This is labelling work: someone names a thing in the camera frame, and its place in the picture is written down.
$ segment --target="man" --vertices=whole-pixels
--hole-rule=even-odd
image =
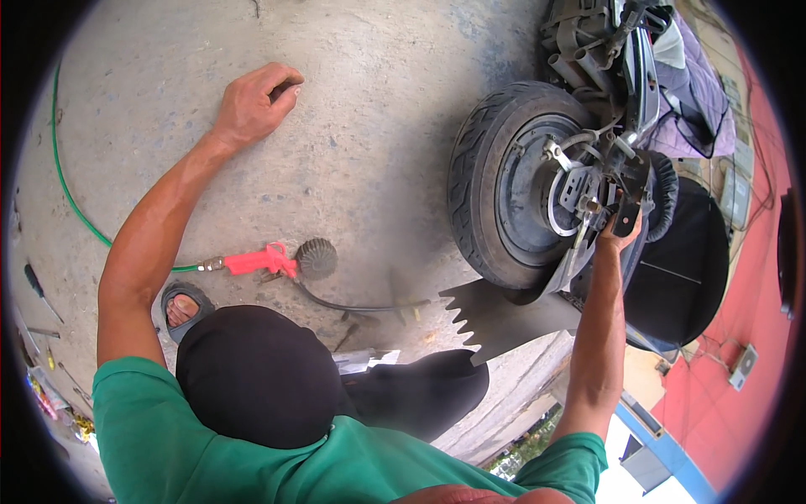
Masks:
[[[98,287],[93,397],[116,498],[123,504],[593,502],[623,378],[619,254],[638,227],[626,239],[608,228],[597,241],[565,412],[549,448],[514,482],[382,428],[429,440],[459,420],[457,412],[475,407],[487,370],[470,366],[467,350],[342,383],[313,332],[281,314],[260,306],[211,310],[203,294],[168,288],[168,325],[186,335],[178,338],[177,377],[165,368],[151,306],[193,207],[226,160],[280,125],[303,81],[297,70],[270,63],[227,86],[212,130],[145,195],[115,239]],[[448,414],[433,420],[417,401]]]

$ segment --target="green air hose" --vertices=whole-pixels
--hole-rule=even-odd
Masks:
[[[101,232],[93,226],[93,224],[81,213],[81,210],[78,210],[78,205],[73,200],[73,196],[70,194],[70,190],[67,188],[67,183],[64,182],[64,175],[61,172],[61,163],[59,162],[59,148],[56,146],[56,91],[59,89],[59,70],[61,69],[61,62],[56,65],[56,75],[53,76],[53,101],[51,103],[51,139],[53,140],[53,161],[56,163],[56,173],[59,174],[59,182],[61,182],[61,189],[64,191],[65,197],[67,197],[68,203],[70,203],[70,207],[73,208],[73,211],[76,212],[78,218],[87,226],[87,229],[93,232],[93,234],[101,240],[101,243],[105,244],[107,247],[112,246],[112,241],[106,238]],[[196,271],[196,265],[190,266],[176,266],[171,268],[171,271],[175,273],[181,273],[185,271]]]

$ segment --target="blue trim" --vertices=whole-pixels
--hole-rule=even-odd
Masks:
[[[705,479],[705,475],[670,435],[664,432],[656,439],[620,402],[616,406],[616,416],[633,432],[636,439],[649,448],[669,469],[669,472],[692,496],[694,502],[713,504],[717,500],[717,493]]]

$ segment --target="red wall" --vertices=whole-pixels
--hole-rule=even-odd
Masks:
[[[665,397],[652,410],[716,491],[723,490],[741,470],[767,424],[789,334],[789,322],[780,312],[776,258],[780,195],[790,185],[787,160],[767,97],[745,57],[740,56],[755,128],[750,217],[756,217],[747,231],[725,300],[705,337],[699,339],[700,349],[690,364],[678,359],[665,378]],[[770,185],[775,192],[772,201],[768,199]],[[737,342],[752,343],[759,354],[741,392],[727,382],[729,373],[724,365],[705,355],[719,356],[733,366],[739,351]]]

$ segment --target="green t-shirt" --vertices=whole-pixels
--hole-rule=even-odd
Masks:
[[[93,399],[101,461],[122,504],[374,504],[444,484],[511,497],[550,487],[588,504],[607,468],[598,435],[572,434],[509,482],[402,432],[366,427],[346,416],[337,416],[330,434],[310,446],[266,448],[202,425],[176,378],[139,357],[101,366]]]

